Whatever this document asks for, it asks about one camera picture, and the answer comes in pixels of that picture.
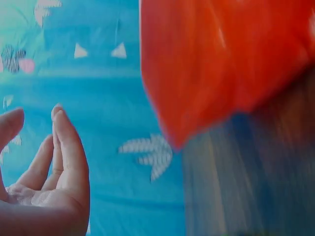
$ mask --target white triangle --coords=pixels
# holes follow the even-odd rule
[[[115,48],[112,51],[111,56],[114,57],[114,58],[126,59],[127,58],[127,53],[126,53],[126,49],[125,49],[124,43],[121,43],[120,45],[118,45],[118,47]]]
[[[4,109],[11,105],[13,98],[14,98],[13,95],[7,95],[3,98],[3,108]]]
[[[85,50],[78,43],[76,43],[74,50],[74,58],[85,58],[87,56],[88,56],[87,50]]]
[[[88,230],[87,230],[87,234],[91,234],[91,225],[90,225],[90,221],[89,221],[89,224],[88,224]]]

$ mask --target white leaf print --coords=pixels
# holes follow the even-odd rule
[[[50,15],[49,7],[60,7],[59,0],[38,0],[34,8],[34,17],[40,27],[43,27],[44,17]]]
[[[152,166],[151,181],[159,178],[169,167],[173,159],[171,146],[161,135],[151,134],[150,139],[133,139],[119,147],[120,153],[150,152],[145,157],[138,158],[141,165]]]
[[[11,105],[13,98],[14,98],[13,95],[7,95],[3,97],[3,109]]]
[[[21,146],[21,145],[22,145],[21,136],[20,136],[20,135],[15,136],[15,138],[12,139],[11,142],[12,142],[13,144],[15,144],[15,145]]]
[[[74,58],[85,58],[87,56],[88,56],[87,50],[85,50],[78,43],[76,43],[74,49]]]
[[[59,0],[38,0],[36,7],[60,7],[62,5]]]
[[[152,166],[152,171],[151,171],[151,176],[150,176],[150,181],[153,182],[157,178],[159,178],[169,167],[171,162],[169,162],[167,165],[155,165]]]
[[[5,147],[3,148],[3,150],[0,152],[0,164],[1,164],[1,165],[3,165],[3,156],[4,156],[4,154],[5,154],[5,153],[9,153],[9,152],[10,152],[10,148],[9,148],[8,145],[5,146]]]
[[[161,135],[151,135],[150,139],[132,139],[119,147],[120,153],[152,152],[159,150],[171,151],[170,145]]]
[[[91,234],[91,224],[90,224],[90,221],[89,221],[87,235],[90,235],[90,234]]]
[[[126,59],[127,53],[126,53],[124,43],[121,43],[120,45],[118,45],[118,47],[112,51],[111,56],[114,58]]]

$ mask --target blurry object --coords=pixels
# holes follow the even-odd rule
[[[171,144],[251,112],[314,61],[314,8],[313,0],[143,0],[142,75]]]
[[[315,67],[253,113],[254,121],[287,146],[305,146],[315,138]]]

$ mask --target palm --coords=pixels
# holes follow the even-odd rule
[[[29,169],[7,188],[0,182],[0,205],[9,204],[5,207],[20,223],[17,228],[21,234],[85,235],[90,185],[84,150],[61,107],[53,109],[52,119],[53,135],[44,140]],[[9,129],[2,133],[10,133],[0,138],[0,148],[20,131],[23,120],[21,111],[0,117],[0,131]],[[47,177],[51,162],[53,172]]]

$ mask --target finger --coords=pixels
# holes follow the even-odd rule
[[[40,145],[30,167],[22,174],[17,183],[33,190],[40,190],[47,179],[53,150],[53,136],[49,135]]]
[[[1,170],[0,170],[0,201],[6,202],[7,199],[8,199],[8,193],[5,189],[5,186],[2,180]]]
[[[51,112],[52,119],[59,110],[62,110],[62,107],[60,105],[56,105],[53,108]],[[58,139],[54,124],[53,124],[53,143],[54,143],[53,172],[44,183],[42,187],[43,191],[56,189],[59,177],[63,172],[63,155],[61,152],[60,141]]]
[[[0,150],[4,148],[22,129],[24,123],[24,111],[22,108],[0,116]]]
[[[61,144],[64,172],[69,174],[61,188],[83,206],[90,201],[89,167],[81,140],[64,110],[59,110],[53,117],[57,137]]]

